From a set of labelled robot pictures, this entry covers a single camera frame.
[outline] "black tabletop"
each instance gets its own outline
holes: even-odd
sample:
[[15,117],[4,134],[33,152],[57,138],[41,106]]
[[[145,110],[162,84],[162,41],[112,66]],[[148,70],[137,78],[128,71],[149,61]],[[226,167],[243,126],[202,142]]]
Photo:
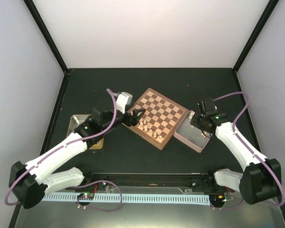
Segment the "black tabletop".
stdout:
[[[99,100],[111,100],[106,88],[128,92],[136,101],[150,87],[193,111],[198,110],[197,101],[202,98],[216,98],[239,90],[236,75],[229,68],[71,69],[70,73],[50,147],[65,139],[72,115],[91,114]],[[244,106],[239,95],[217,101],[216,105],[231,121]],[[246,115],[240,118],[237,126],[255,145]],[[202,153],[174,137],[159,150],[125,126],[106,135],[102,149],[87,150],[58,171],[79,164],[92,172],[106,173],[207,173],[220,167],[241,171],[232,153],[215,137]]]

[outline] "white vent grille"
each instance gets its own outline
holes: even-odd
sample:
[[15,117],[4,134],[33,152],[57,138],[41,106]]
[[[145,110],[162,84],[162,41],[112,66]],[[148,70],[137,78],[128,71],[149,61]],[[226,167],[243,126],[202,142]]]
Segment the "white vent grille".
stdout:
[[[54,192],[44,197],[42,201],[75,202],[81,193]],[[93,200],[80,202],[118,203],[120,195],[116,193],[96,193]],[[165,195],[165,194],[123,194],[123,203],[168,203],[168,204],[200,204],[210,205],[207,195]]]

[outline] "wooden chessboard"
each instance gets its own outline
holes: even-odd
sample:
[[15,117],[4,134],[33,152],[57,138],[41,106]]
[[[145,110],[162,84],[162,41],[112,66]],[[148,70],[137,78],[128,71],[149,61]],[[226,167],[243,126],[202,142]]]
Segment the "wooden chessboard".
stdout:
[[136,105],[130,110],[145,108],[146,112],[140,122],[146,121],[147,132],[144,124],[129,127],[142,138],[162,150],[173,136],[176,127],[182,122],[189,112],[188,109],[148,88],[136,101]]

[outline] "black frame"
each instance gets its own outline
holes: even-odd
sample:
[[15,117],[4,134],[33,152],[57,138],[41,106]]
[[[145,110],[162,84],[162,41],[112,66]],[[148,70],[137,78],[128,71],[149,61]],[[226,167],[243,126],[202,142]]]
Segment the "black frame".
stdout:
[[[51,119],[50,119],[50,122],[49,122],[49,125],[47,128],[47,133],[46,133],[46,136],[45,136],[45,139],[44,139],[41,151],[40,151],[40,154],[43,154],[49,150],[49,143],[51,141],[51,135],[52,135],[52,132],[53,132],[54,127],[55,127],[55,123],[56,123],[57,116],[58,116],[58,111],[59,111],[60,106],[62,104],[63,96],[64,96],[64,93],[66,90],[66,86],[67,86],[70,74],[69,74],[68,67],[66,66],[57,46],[55,45],[55,43],[54,43],[54,41],[50,35],[50,32],[48,31],[45,23],[43,22],[41,15],[39,14],[39,12],[38,12],[35,4],[34,4],[34,1],[33,0],[23,0],[23,1],[25,2],[25,4],[26,4],[28,10],[30,11],[33,19],[35,20],[37,26],[39,27],[42,35],[44,36],[46,42],[48,43],[50,49],[52,50],[52,52],[53,52],[57,62],[59,63],[62,71],[65,73],[61,87],[60,87],[60,90],[59,90],[59,93],[58,93],[58,96],[57,96],[57,100],[56,100],[56,103],[54,106],[54,110],[53,110],[53,113],[52,113],[52,116],[51,116]],[[257,37],[261,33],[263,27],[265,26],[266,22],[268,21],[271,13],[275,9],[278,2],[279,2],[279,0],[269,0],[267,6],[264,9],[260,19],[258,20],[253,32],[251,33],[246,45],[244,46],[244,49],[242,50],[242,52],[241,52],[238,60],[236,61],[234,67],[232,68],[233,73],[234,73],[234,77],[237,80],[239,91],[242,91],[242,89],[241,89],[240,83],[238,81],[237,72],[240,69],[240,67],[242,66],[243,62],[245,61],[245,59],[246,59],[247,55],[249,54],[253,44],[255,43]],[[246,103],[243,96],[242,96],[242,101],[243,101],[243,104]],[[251,122],[250,114],[249,114],[248,110],[246,110],[246,112],[247,112],[247,115],[249,118],[249,123],[250,123],[250,127],[252,129],[252,132],[253,132],[255,142],[257,143],[256,147],[258,150],[260,150],[260,147],[259,147],[259,144],[257,141],[257,137],[256,137],[256,133],[254,131],[254,128],[253,128],[253,125]],[[20,209],[21,209],[21,205],[17,205],[15,207],[13,216],[12,216],[10,224],[9,224],[9,228],[15,227]],[[282,211],[283,218],[285,221],[285,204],[283,206],[281,206],[280,209]]]

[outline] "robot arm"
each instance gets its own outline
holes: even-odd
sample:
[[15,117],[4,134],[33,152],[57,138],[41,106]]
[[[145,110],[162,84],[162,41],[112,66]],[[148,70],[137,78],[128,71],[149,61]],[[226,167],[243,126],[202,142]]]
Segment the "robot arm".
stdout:
[[226,114],[219,114],[212,98],[198,103],[199,115],[190,124],[202,131],[216,135],[238,160],[243,173],[220,169],[214,172],[217,185],[239,191],[249,204],[255,204],[280,195],[272,175],[260,160],[264,161],[281,182],[281,166],[276,159],[268,159],[254,148],[249,141],[233,126]]
[[[86,151],[92,145],[101,140],[104,134],[101,132],[112,124],[105,133],[111,132],[120,124],[135,126],[138,124],[145,109],[133,110],[127,113],[131,105],[132,95],[128,93],[119,94],[116,100],[116,119],[112,122],[112,104],[100,101],[93,108],[92,115],[80,124],[60,144],[25,164],[17,162],[11,167],[9,186],[24,172],[28,172],[24,178],[13,188],[13,193],[24,208],[28,209],[38,204],[45,195],[72,186],[78,186],[84,181],[84,174],[80,168],[73,167],[68,171],[52,174],[57,168],[66,163],[76,155]],[[88,136],[99,134],[98,137],[82,140]]]

